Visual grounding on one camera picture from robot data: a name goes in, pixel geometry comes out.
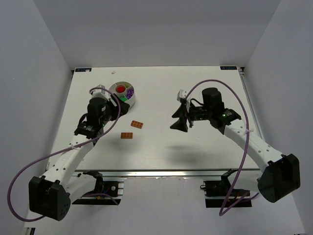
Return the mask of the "green square lego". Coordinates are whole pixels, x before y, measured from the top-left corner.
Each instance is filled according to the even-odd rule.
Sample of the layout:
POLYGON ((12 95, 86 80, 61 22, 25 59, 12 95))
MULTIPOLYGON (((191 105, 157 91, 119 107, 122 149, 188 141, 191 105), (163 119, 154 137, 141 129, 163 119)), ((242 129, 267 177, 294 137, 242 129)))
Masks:
POLYGON ((121 96, 121 97, 120 97, 120 100, 122 100, 123 102, 126 102, 128 99, 127 99, 126 96, 121 96))

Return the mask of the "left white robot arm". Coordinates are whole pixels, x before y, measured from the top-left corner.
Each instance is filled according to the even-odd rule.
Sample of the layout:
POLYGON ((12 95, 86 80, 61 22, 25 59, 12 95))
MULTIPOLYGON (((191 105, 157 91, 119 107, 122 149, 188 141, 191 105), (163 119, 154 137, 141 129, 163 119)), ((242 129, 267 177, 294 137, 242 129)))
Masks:
POLYGON ((130 105, 115 94, 89 100, 87 112, 79 119, 69 150, 62 153, 42 176, 30 180, 28 192, 32 212, 60 221, 68 213, 70 205, 79 198, 89 193, 103 193, 104 183, 100 172, 87 170, 78 174, 73 181, 71 177, 104 133, 104 126, 125 115, 129 108, 130 105))

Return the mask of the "purple butterfly lego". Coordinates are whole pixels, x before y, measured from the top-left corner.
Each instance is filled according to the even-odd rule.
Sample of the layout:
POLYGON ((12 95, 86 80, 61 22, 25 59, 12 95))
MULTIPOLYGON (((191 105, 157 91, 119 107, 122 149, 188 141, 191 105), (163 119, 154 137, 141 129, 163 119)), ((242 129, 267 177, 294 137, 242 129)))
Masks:
POLYGON ((133 89, 128 89, 127 91, 127 99, 131 99, 132 96, 134 95, 134 90, 133 89))

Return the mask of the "red half-round lego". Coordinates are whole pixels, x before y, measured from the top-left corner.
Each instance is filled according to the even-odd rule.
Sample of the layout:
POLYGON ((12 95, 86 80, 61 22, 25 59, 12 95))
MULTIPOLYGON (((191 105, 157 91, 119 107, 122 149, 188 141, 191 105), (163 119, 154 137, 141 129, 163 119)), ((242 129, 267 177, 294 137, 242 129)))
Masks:
POLYGON ((127 88, 123 84, 117 85, 115 88, 115 91, 119 94, 126 92, 126 90, 127 90, 127 88))

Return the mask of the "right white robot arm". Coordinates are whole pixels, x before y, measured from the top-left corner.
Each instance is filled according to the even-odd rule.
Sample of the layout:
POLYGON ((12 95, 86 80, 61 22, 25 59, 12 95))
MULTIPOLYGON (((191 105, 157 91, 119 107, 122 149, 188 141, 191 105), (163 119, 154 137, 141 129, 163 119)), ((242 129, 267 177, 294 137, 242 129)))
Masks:
POLYGON ((202 99, 203 103, 195 106, 187 91, 180 90, 177 95, 180 107, 172 115, 177 121, 170 128, 187 132, 195 121, 207 120, 234 141, 260 170, 259 173, 240 174, 235 189, 258 192, 274 203, 300 188, 300 166, 296 156, 281 153, 249 131, 238 113, 225 108, 217 88, 204 89, 202 99))

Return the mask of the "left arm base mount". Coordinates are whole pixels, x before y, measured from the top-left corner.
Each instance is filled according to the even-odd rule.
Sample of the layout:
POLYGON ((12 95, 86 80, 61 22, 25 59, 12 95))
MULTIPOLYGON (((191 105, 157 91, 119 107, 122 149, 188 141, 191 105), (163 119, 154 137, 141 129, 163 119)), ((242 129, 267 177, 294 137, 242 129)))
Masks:
POLYGON ((105 178, 98 171, 88 170, 79 173, 67 189, 73 205, 117 206, 121 202, 124 182, 105 178))

